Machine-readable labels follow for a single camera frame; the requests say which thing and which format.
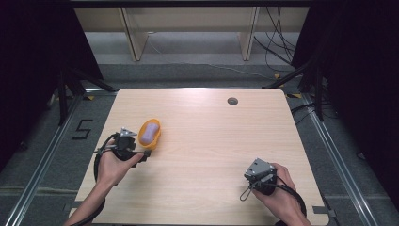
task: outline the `wrist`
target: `wrist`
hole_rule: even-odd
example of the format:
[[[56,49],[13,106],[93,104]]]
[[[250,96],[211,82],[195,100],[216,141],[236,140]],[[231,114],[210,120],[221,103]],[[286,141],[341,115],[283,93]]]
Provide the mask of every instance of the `wrist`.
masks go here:
[[[97,194],[101,194],[101,196],[106,196],[113,186],[114,185],[112,185],[111,183],[98,181],[93,187],[93,191]]]

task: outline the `wooden table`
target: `wooden table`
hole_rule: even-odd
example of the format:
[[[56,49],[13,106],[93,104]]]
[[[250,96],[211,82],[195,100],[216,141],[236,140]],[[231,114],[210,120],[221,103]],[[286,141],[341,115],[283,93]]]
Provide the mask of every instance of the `wooden table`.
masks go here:
[[[112,189],[95,223],[272,225],[277,219],[252,194],[239,199],[256,157],[286,166],[311,224],[328,223],[312,211],[323,202],[281,90],[122,89],[97,147],[122,126],[138,132],[151,118],[162,125],[157,149]],[[94,186],[93,160],[77,202]]]

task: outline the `hand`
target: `hand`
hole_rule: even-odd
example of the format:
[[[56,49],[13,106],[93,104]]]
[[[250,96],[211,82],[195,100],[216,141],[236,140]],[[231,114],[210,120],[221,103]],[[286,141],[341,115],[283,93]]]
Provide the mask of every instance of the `hand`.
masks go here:
[[[107,145],[114,143],[111,139]],[[144,156],[143,153],[135,154],[126,161],[119,160],[110,150],[105,150],[100,159],[97,184],[105,184],[108,186],[117,185],[127,171]]]
[[[113,143],[114,140],[110,140],[108,145]],[[143,155],[143,153],[138,153],[127,161],[121,161],[112,152],[103,153],[96,185],[64,225],[79,222],[98,209],[112,187],[123,179],[129,168],[140,161]]]
[[[276,168],[278,177],[281,178],[287,186],[296,191],[288,169],[277,163],[272,163],[272,165]],[[277,184],[283,185],[283,182],[278,179]],[[302,214],[296,198],[288,192],[276,187],[275,191],[270,196],[266,196],[255,189],[252,190],[252,193],[269,208],[276,218],[281,219],[287,225],[311,225]]]

